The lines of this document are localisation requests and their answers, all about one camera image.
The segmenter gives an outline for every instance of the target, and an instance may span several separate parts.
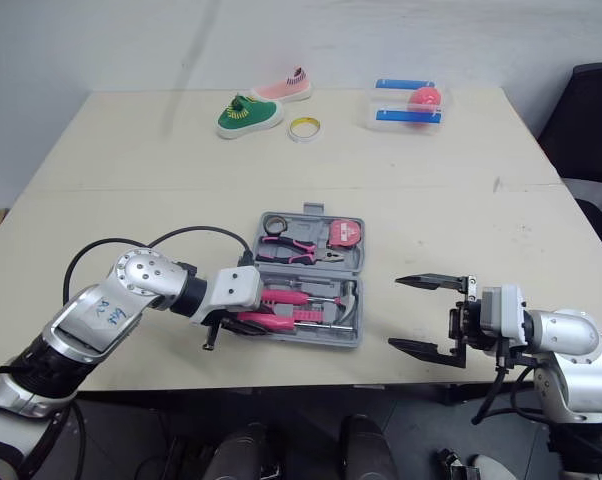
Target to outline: black chair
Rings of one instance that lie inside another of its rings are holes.
[[[538,138],[564,179],[602,183],[602,63],[578,65]],[[602,212],[577,199],[602,242]]]

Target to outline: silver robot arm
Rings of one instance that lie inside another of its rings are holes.
[[[576,310],[526,310],[517,285],[484,288],[477,295],[476,278],[438,274],[397,279],[406,285],[435,290],[458,290],[464,301],[450,310],[452,355],[440,354],[431,343],[389,339],[396,348],[420,360],[465,367],[466,345],[496,359],[497,379],[473,419],[488,414],[505,374],[517,365],[526,367],[515,386],[534,372],[543,417],[516,413],[547,423],[550,448],[561,456],[565,480],[602,480],[602,332],[594,319]],[[516,393],[511,395],[516,402]]]
[[[0,367],[0,478],[29,478],[65,423],[85,377],[134,330],[143,310],[170,309],[203,323],[216,311],[258,308],[259,272],[220,270],[208,282],[196,268],[156,250],[121,255],[106,279],[72,298],[9,365]]]

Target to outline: screwdriver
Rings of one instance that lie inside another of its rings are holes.
[[[292,317],[260,312],[240,312],[237,319],[242,322],[254,322],[272,331],[294,330],[295,327],[320,328],[326,330],[354,331],[353,327],[319,323],[323,321],[322,312],[312,310],[295,310]]]
[[[307,305],[312,302],[330,302],[341,306],[341,298],[312,297],[304,292],[292,290],[263,290],[261,293],[263,302],[285,303],[288,305]]]
[[[323,322],[323,312],[317,310],[294,309],[291,317],[276,315],[274,313],[239,312],[237,319],[242,322],[255,322],[270,330],[294,330],[296,322]]]

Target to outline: roll of tape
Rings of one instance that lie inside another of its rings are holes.
[[[263,220],[263,229],[268,235],[281,235],[288,229],[288,222],[279,215],[273,215]]]
[[[297,127],[299,127],[300,125],[307,125],[307,124],[314,125],[316,127],[316,130],[314,132],[312,132],[310,135],[301,135],[301,134],[295,132]],[[299,142],[299,143],[313,142],[314,140],[319,138],[319,134],[321,132],[322,132],[321,122],[319,122],[319,120],[317,120],[316,118],[313,118],[313,117],[295,118],[294,120],[292,120],[292,122],[290,122],[290,128],[288,128],[288,136],[295,142]]]

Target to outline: table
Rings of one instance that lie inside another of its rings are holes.
[[[83,105],[0,228],[0,364],[60,308],[65,267],[106,236],[150,241],[191,224],[256,233],[263,211],[366,222],[364,332],[339,350],[252,340],[146,311],[84,390],[304,384],[491,381],[494,360],[468,353],[465,370],[413,359],[388,337],[451,346],[447,312],[459,298],[394,283],[413,273],[475,274],[480,286],[518,283],[531,308],[574,307],[602,327],[602,245],[498,88],[456,89],[433,136],[366,130],[361,91],[319,90],[286,105],[325,132],[296,144],[285,126],[238,140],[214,120],[233,92],[95,93]],[[107,274],[125,246],[94,250],[72,291]],[[192,233],[161,251],[213,272],[236,262],[230,239]]]

